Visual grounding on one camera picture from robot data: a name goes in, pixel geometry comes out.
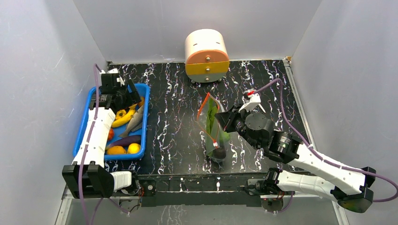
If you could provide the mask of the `yellow toy bell pepper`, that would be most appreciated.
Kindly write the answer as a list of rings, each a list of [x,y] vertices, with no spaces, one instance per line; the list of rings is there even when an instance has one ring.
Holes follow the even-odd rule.
[[[116,115],[115,115],[115,120],[119,120],[122,117],[124,117],[127,114],[127,112],[123,109],[123,110],[119,110]]]

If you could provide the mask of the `green leafy vegetable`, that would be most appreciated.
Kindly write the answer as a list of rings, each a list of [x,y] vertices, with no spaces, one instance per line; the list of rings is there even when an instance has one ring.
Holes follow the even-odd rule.
[[[224,112],[224,108],[220,102],[210,97],[205,104],[206,111],[206,148],[214,150],[218,147],[225,147],[230,140],[230,135],[222,130],[218,120],[215,118],[216,113]]]

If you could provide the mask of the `clear red-zipper zip bag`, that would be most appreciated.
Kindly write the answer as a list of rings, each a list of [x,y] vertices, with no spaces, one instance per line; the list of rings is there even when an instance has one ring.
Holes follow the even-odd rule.
[[[225,161],[227,145],[230,141],[228,133],[224,132],[215,118],[216,113],[224,112],[220,102],[207,93],[197,113],[197,123],[205,135],[206,156],[216,163]]]

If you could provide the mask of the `dark purple toy fruit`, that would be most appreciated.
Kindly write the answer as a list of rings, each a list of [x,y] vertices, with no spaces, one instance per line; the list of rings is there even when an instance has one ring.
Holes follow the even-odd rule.
[[[227,151],[224,147],[218,147],[212,151],[214,160],[223,161],[226,158]]]

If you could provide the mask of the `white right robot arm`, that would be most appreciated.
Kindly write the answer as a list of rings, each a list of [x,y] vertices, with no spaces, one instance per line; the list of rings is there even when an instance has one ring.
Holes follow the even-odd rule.
[[[262,150],[272,161],[299,167],[310,175],[270,168],[263,181],[249,181],[243,188],[253,195],[303,192],[328,198],[352,212],[364,213],[374,202],[370,186],[375,177],[371,167],[343,169],[327,163],[329,157],[311,152],[299,138],[283,131],[275,131],[272,120],[261,112],[239,111],[233,107],[215,114],[224,132],[237,132],[253,148]]]

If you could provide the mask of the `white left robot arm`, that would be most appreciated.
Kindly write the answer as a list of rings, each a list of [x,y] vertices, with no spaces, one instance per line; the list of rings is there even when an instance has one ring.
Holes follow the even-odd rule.
[[[62,176],[74,198],[110,198],[123,189],[129,195],[140,190],[140,182],[128,171],[108,172],[104,168],[111,129],[128,123],[141,97],[133,83],[118,72],[101,72],[101,85],[95,87],[88,105],[87,123],[78,153],[72,164],[63,167]]]

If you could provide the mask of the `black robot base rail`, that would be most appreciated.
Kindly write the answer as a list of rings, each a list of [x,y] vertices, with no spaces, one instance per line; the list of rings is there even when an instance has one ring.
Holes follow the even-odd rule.
[[[246,205],[260,207],[266,195],[265,172],[137,175],[144,189],[144,207],[165,205]]]

